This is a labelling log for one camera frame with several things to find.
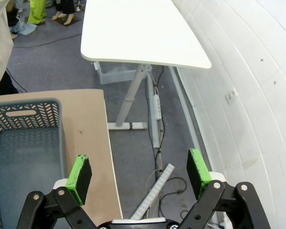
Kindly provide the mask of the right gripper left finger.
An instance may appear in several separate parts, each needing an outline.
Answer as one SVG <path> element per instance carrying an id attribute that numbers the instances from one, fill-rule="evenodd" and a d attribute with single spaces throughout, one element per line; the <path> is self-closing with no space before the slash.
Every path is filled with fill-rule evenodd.
<path id="1" fill-rule="evenodd" d="M 97 229 L 82 209 L 92 177 L 89 158 L 77 156 L 65 185 L 45 195 L 30 192 L 24 202 L 16 229 L 53 229 L 64 218 L 71 229 Z"/>

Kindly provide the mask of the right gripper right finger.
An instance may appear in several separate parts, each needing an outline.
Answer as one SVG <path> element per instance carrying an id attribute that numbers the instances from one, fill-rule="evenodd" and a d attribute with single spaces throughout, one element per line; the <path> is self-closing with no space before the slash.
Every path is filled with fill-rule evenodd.
<path id="1" fill-rule="evenodd" d="M 189 149 L 187 173 L 197 199 L 178 229 L 204 229 L 215 212 L 224 212 L 233 229 L 271 229 L 266 213 L 250 182 L 236 186 L 213 179 L 197 149 Z"/>

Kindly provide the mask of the white perforated bar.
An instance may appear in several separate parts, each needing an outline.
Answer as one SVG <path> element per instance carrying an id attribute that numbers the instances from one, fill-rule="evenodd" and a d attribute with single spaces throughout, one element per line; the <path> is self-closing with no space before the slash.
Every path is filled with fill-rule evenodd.
<path id="1" fill-rule="evenodd" d="M 156 200 L 166 181 L 169 179 L 170 175 L 174 171 L 174 166 L 172 164 L 168 164 L 164 169 L 163 173 L 157 179 L 153 187 L 145 196 L 144 200 L 141 202 L 136 211 L 132 214 L 131 220 L 141 220 L 145 214 L 145 212 L 149 209 L 151 204 Z"/>

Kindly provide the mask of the white power strip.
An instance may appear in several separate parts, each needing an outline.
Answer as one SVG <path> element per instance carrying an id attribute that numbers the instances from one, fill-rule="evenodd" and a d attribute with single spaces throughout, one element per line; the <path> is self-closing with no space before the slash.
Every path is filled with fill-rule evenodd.
<path id="1" fill-rule="evenodd" d="M 153 95 L 153 104 L 154 104 L 155 118 L 156 120 L 161 120 L 162 112 L 161 112 L 161 102 L 159 95 L 157 94 Z"/>
<path id="2" fill-rule="evenodd" d="M 158 148 L 160 146 L 160 140 L 158 132 L 158 123 L 156 119 L 155 102 L 153 98 L 154 96 L 153 81 L 150 74 L 147 75 L 146 79 L 147 79 L 147 89 L 148 89 L 148 101 L 150 108 L 149 115 L 150 115 L 153 148 Z"/>

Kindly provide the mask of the grey plastic lattice basket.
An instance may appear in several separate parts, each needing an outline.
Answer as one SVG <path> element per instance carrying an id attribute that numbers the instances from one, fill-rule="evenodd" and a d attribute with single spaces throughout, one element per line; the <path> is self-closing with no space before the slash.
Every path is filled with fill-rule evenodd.
<path id="1" fill-rule="evenodd" d="M 0 102 L 0 229 L 16 229 L 30 192 L 48 194 L 66 176 L 60 101 Z"/>

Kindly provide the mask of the clear plastic storage bin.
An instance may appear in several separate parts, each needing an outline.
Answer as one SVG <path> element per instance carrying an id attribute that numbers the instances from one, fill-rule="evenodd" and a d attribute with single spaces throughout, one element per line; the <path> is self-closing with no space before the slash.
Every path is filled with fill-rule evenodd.
<path id="1" fill-rule="evenodd" d="M 102 85 L 133 81 L 136 78 L 139 64 L 127 62 L 94 62 Z"/>

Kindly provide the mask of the white table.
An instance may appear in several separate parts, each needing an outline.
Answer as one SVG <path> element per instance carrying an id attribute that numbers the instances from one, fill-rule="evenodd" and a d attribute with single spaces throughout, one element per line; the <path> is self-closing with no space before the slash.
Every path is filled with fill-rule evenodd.
<path id="1" fill-rule="evenodd" d="M 209 69 L 211 62 L 172 0 L 87 0 L 81 55 L 91 62 L 138 64 L 110 130 L 145 129 L 126 122 L 149 65 Z"/>

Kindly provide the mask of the pale blue denim cloth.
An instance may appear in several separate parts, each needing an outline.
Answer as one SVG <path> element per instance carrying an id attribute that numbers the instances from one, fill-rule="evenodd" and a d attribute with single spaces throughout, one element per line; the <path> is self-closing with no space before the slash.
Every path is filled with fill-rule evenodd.
<path id="1" fill-rule="evenodd" d="M 19 21 L 16 25 L 9 27 L 13 34 L 28 35 L 36 30 L 37 25 L 30 23 L 23 23 Z"/>

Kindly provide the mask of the mannequin with black skirt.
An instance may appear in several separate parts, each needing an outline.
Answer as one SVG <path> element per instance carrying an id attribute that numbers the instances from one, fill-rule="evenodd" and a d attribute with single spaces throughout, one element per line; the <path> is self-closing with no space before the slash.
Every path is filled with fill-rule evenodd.
<path id="1" fill-rule="evenodd" d="M 75 6 L 73 0 L 55 0 L 56 14 L 52 16 L 52 21 L 57 20 L 61 14 L 68 16 L 63 25 L 69 25 L 75 15 Z"/>

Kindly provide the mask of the person in green trousers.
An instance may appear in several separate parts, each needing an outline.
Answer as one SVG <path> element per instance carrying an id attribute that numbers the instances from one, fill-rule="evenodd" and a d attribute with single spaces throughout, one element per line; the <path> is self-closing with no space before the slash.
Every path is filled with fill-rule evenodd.
<path id="1" fill-rule="evenodd" d="M 47 16 L 46 0 L 30 0 L 30 14 L 28 17 L 29 24 L 42 24 Z"/>

